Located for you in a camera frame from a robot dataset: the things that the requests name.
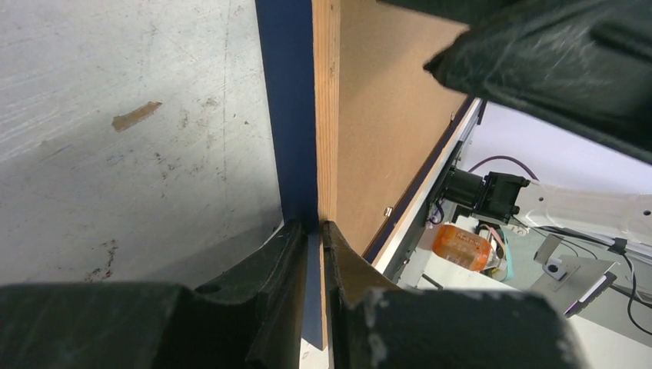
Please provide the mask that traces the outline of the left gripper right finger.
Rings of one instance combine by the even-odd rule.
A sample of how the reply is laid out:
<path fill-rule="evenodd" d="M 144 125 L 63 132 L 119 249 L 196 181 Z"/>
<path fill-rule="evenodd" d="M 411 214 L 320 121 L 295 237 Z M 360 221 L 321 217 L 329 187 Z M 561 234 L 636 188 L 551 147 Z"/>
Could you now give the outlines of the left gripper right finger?
<path fill-rule="evenodd" d="M 519 291 L 408 290 L 322 225 L 332 368 L 587 368 L 567 320 Z"/>

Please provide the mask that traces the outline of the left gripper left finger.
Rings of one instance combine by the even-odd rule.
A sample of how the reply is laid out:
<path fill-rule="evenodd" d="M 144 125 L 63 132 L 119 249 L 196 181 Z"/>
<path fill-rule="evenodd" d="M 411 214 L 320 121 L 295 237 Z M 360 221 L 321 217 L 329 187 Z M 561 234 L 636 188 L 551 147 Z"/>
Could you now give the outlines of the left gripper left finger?
<path fill-rule="evenodd" d="M 215 279 L 10 284 L 3 368 L 296 368 L 308 238 L 283 225 Z"/>

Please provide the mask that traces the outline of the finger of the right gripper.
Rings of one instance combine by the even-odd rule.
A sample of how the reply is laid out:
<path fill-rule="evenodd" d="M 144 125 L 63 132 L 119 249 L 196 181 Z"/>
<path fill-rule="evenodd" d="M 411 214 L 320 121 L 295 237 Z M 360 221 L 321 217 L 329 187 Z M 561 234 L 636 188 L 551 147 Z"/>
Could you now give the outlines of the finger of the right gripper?
<path fill-rule="evenodd" d="M 651 161 L 649 1 L 400 1 L 467 25 L 424 69 L 444 87 Z"/>

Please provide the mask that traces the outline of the blue wooden picture frame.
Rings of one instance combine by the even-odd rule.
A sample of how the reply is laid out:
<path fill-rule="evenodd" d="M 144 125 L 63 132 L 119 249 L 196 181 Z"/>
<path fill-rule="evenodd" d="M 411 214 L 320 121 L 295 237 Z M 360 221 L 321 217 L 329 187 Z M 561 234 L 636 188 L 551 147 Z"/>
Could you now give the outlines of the blue wooden picture frame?
<path fill-rule="evenodd" d="M 318 228 L 337 213 L 342 2 L 255 4 L 282 211 L 311 236 L 303 338 L 320 350 L 328 329 Z"/>

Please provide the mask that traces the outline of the brown cardboard backing board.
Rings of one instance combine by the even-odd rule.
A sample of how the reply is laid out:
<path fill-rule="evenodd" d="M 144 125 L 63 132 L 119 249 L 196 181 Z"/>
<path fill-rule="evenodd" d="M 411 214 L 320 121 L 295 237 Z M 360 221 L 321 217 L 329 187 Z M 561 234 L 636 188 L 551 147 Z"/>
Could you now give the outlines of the brown cardboard backing board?
<path fill-rule="evenodd" d="M 341 3 L 335 222 L 364 252 L 464 102 L 424 63 L 464 25 L 375 1 Z"/>

